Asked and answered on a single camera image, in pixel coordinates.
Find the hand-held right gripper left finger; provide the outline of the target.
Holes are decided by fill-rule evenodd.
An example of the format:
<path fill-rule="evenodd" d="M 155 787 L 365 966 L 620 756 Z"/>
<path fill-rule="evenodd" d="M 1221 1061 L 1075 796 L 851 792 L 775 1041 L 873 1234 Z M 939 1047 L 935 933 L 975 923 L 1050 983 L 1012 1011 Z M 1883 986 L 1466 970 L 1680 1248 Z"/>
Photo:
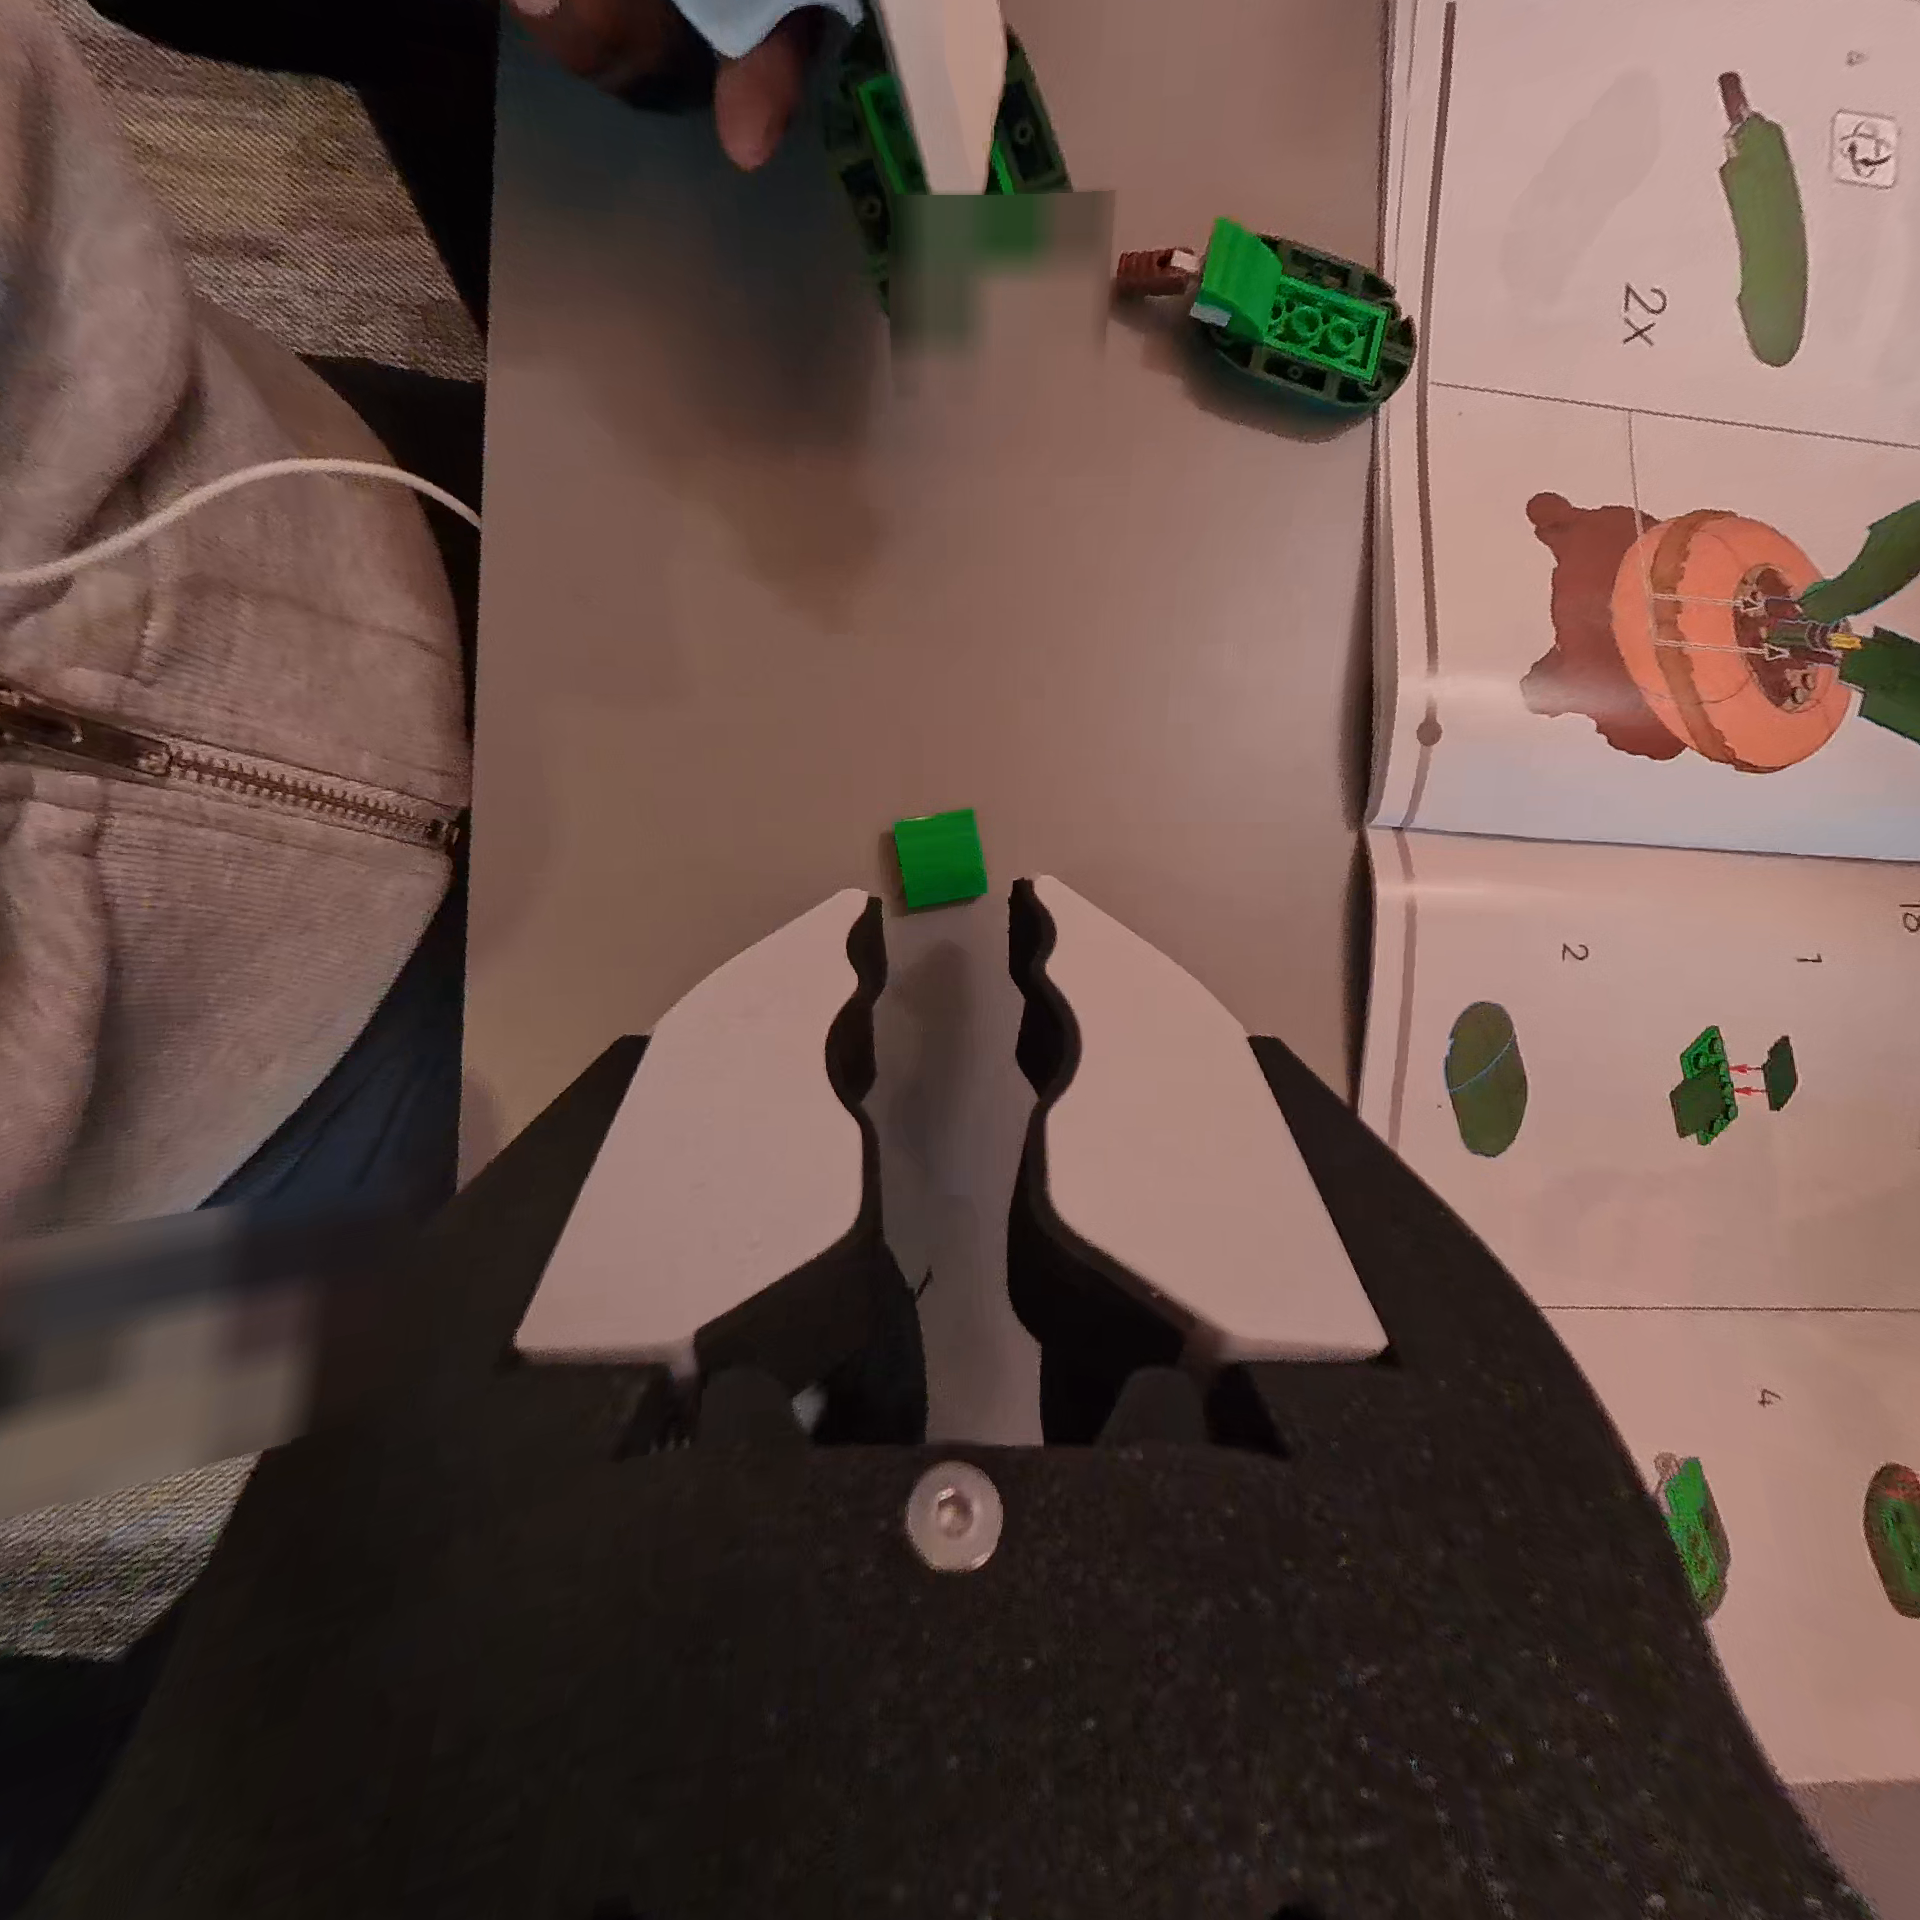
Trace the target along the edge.
<path fill-rule="evenodd" d="M 925 1441 L 916 1295 L 883 1230 L 883 905 L 859 888 L 689 986 L 647 1033 L 521 1313 L 516 1360 L 730 1369 L 820 1396 L 827 1445 Z"/>

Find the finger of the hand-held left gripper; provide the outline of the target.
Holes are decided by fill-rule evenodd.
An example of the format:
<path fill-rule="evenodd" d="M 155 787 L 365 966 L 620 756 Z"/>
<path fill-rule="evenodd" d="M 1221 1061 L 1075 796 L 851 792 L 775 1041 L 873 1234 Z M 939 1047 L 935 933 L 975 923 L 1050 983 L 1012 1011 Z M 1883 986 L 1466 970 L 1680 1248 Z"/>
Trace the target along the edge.
<path fill-rule="evenodd" d="M 998 6 L 879 0 L 873 12 L 929 192 L 981 192 L 1006 88 Z"/>

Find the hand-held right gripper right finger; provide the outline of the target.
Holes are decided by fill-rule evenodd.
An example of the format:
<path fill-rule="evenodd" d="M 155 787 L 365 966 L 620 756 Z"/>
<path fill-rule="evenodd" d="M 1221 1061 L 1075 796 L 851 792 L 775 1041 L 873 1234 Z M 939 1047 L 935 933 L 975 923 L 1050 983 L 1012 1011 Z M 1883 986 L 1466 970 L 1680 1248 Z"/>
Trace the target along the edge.
<path fill-rule="evenodd" d="M 1093 1445 L 1130 1377 L 1377 1360 L 1384 1318 L 1243 1024 L 1057 880 L 1009 896 L 1016 1067 L 1009 1304 L 1041 1437 Z"/>

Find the green leaf brick assembly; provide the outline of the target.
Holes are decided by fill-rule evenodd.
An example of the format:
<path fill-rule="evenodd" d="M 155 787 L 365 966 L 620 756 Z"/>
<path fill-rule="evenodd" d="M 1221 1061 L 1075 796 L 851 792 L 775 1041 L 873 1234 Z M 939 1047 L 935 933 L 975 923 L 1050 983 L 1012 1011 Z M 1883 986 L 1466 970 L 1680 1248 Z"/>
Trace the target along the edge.
<path fill-rule="evenodd" d="M 824 102 L 824 153 L 851 205 L 871 288 L 879 293 L 879 312 L 887 317 L 901 205 L 929 192 L 929 184 L 879 20 L 862 20 L 842 48 Z M 1039 77 L 1012 29 L 1006 29 L 1006 80 L 981 189 L 993 198 L 1073 189 Z"/>
<path fill-rule="evenodd" d="M 1200 250 L 1121 251 L 1113 299 L 1177 307 L 1218 366 L 1328 415 L 1377 415 L 1419 347 L 1387 277 L 1235 219 Z"/>

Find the small green slope brick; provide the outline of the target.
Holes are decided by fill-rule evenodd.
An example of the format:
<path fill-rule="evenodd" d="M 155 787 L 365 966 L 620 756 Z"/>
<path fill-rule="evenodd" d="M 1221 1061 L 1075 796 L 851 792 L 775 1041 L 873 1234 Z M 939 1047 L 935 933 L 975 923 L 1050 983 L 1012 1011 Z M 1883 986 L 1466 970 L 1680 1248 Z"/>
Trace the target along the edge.
<path fill-rule="evenodd" d="M 912 916 L 988 896 L 988 857 L 975 809 L 893 821 L 891 846 L 901 898 Z"/>

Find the grey desk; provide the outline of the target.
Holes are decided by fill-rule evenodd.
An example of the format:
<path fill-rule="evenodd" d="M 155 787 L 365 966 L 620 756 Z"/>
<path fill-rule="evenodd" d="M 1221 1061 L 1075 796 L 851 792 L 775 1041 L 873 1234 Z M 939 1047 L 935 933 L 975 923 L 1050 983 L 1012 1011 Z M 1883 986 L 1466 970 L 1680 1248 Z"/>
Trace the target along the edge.
<path fill-rule="evenodd" d="M 1387 272 L 1394 6 L 1006 12 L 1121 250 L 1233 213 L 1384 234 Z M 975 809 L 988 898 L 891 927 L 887 1234 L 929 1281 L 933 1431 L 1039 1437 L 1006 896 L 1066 883 L 1348 1081 L 1377 423 L 1035 282 L 977 307 L 975 361 L 901 375 L 816 140 L 741 175 L 516 42 L 490 231 L 464 1165 L 781 920 L 893 896 L 893 821 Z M 1917 1780 L 1795 1791 L 1917 1917 Z"/>

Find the person's left hand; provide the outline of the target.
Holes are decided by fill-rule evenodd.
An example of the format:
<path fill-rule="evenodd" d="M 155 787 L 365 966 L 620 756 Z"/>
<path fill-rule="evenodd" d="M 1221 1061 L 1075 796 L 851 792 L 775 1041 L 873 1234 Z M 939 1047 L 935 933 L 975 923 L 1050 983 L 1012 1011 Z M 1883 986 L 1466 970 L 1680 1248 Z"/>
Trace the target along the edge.
<path fill-rule="evenodd" d="M 713 134 L 724 155 L 741 172 L 764 168 L 781 146 L 781 134 L 793 125 L 809 62 L 827 40 L 820 10 L 784 12 L 770 34 L 741 61 L 724 61 L 713 70 Z"/>

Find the blue jeans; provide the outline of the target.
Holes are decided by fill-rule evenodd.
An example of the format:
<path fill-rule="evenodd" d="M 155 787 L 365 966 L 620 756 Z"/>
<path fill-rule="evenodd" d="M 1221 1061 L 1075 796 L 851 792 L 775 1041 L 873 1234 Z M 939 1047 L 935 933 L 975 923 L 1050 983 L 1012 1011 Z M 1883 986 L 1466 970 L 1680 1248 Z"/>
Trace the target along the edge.
<path fill-rule="evenodd" d="M 202 1210 L 427 1217 L 458 1184 L 465 883 L 361 1039 Z"/>

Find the grey zip hoodie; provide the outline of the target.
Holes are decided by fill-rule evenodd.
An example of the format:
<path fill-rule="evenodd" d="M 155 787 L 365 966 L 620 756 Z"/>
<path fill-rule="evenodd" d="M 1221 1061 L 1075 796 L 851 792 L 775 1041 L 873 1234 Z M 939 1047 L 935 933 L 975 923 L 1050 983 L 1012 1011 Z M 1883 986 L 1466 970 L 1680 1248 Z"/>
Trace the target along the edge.
<path fill-rule="evenodd" d="M 194 290 L 52 6 L 0 40 L 5 578 L 413 469 L 370 361 Z M 361 1039 L 465 883 L 470 646 L 470 531 L 361 477 L 5 586 L 9 1234 L 202 1210 Z"/>

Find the instruction booklet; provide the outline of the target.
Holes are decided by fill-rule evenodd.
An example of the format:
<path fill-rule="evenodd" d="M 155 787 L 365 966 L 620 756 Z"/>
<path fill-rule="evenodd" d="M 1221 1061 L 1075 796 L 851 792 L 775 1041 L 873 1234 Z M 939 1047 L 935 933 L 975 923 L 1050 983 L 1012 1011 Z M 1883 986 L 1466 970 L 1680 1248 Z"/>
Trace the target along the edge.
<path fill-rule="evenodd" d="M 1394 6 L 1363 1117 L 1917 1780 L 1917 6 Z"/>

